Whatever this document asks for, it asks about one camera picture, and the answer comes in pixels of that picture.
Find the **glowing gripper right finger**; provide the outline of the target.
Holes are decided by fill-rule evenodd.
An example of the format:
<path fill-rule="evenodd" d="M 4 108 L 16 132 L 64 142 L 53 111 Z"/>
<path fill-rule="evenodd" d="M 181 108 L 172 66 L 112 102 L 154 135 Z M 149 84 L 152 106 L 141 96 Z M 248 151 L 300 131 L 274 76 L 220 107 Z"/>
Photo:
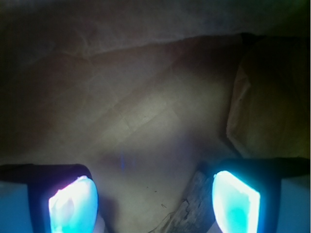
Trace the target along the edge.
<path fill-rule="evenodd" d="M 311 161 L 228 159 L 216 166 L 212 207 L 223 233 L 309 233 Z"/>

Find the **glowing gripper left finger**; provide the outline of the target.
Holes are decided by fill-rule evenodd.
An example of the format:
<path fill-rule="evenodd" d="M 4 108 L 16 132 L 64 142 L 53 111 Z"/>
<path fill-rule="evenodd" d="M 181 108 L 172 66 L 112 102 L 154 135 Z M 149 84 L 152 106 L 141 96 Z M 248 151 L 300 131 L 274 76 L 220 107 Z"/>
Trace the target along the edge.
<path fill-rule="evenodd" d="M 0 167 L 2 233 L 91 233 L 98 191 L 85 165 Z"/>

